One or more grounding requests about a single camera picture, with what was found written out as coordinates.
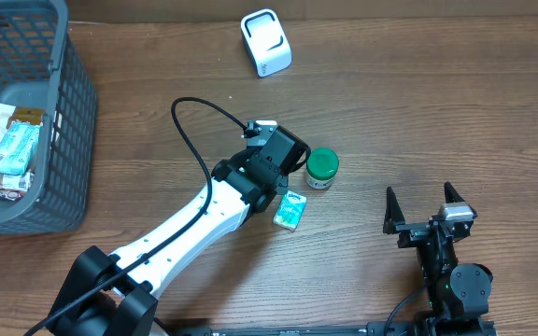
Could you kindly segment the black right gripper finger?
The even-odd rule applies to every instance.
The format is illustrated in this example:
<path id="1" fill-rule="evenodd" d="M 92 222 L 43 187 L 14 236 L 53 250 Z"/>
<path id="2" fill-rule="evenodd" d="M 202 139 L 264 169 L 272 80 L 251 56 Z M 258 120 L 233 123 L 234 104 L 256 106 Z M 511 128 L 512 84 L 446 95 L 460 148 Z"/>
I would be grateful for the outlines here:
<path id="1" fill-rule="evenodd" d="M 394 234 L 398 231 L 399 226 L 405 224 L 404 214 L 397 201 L 395 192 L 392 187 L 387 187 L 386 190 L 386 212 L 383 223 L 383 232 L 386 234 Z"/>
<path id="2" fill-rule="evenodd" d="M 463 203 L 464 199 L 458 194 L 450 182 L 445 182 L 444 193 L 446 203 Z"/>

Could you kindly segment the green lid white jar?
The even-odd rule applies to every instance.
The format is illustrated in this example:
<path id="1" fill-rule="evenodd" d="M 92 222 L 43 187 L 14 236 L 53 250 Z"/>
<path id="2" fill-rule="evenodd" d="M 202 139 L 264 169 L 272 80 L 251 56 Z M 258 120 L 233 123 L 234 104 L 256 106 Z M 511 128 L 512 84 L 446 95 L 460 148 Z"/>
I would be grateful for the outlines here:
<path id="1" fill-rule="evenodd" d="M 304 180 L 310 188 L 327 189 L 339 169 L 339 158 L 330 148 L 314 149 L 305 165 Z"/>

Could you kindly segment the small Kleenex tissue pack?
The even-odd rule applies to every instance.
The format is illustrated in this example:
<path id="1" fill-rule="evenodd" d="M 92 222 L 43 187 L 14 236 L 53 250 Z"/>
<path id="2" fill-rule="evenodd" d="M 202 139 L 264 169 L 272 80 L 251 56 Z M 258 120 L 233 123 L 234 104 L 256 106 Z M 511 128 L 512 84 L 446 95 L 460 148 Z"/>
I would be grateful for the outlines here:
<path id="1" fill-rule="evenodd" d="M 307 199 L 289 190 L 283 197 L 273 217 L 273 223 L 284 229 L 295 231 L 302 218 Z"/>

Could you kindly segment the teal large tissue pack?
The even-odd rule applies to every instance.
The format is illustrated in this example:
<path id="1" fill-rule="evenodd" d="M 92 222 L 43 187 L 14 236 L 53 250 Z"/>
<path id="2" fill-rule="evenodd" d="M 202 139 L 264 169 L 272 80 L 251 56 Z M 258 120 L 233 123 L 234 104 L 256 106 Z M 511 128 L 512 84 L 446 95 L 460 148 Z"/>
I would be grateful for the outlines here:
<path id="1" fill-rule="evenodd" d="M 40 126 L 13 121 L 0 142 L 0 174 L 24 175 L 38 144 Z"/>

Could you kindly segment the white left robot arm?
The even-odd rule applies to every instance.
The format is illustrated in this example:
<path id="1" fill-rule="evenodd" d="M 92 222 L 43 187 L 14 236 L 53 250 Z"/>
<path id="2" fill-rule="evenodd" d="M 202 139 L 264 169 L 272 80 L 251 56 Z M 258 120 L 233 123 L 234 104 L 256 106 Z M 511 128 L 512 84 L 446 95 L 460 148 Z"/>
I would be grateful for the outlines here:
<path id="1" fill-rule="evenodd" d="M 285 192 L 309 146 L 274 123 L 243 134 L 244 150 L 206 172 L 201 191 L 138 240 L 104 253 L 93 245 L 74 261 L 44 322 L 53 335 L 163 335 L 159 298 L 205 249 L 266 210 Z"/>

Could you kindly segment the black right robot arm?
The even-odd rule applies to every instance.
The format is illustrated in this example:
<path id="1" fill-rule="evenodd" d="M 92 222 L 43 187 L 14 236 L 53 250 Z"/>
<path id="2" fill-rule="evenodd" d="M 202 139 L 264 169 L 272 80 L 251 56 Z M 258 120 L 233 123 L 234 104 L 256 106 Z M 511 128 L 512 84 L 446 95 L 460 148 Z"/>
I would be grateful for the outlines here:
<path id="1" fill-rule="evenodd" d="M 422 223 L 409 224 L 392 188 L 386 190 L 383 232 L 396 234 L 400 248 L 417 251 L 424 285 L 405 297 L 389 314 L 382 333 L 402 331 L 406 335 L 494 335 L 494 324 L 482 319 L 489 310 L 493 275 L 479 263 L 460 263 L 454 244 L 467 238 L 478 214 L 444 184 L 446 201 L 438 213 Z M 431 309 L 415 314 L 411 322 L 393 325 L 397 313 L 426 292 Z"/>

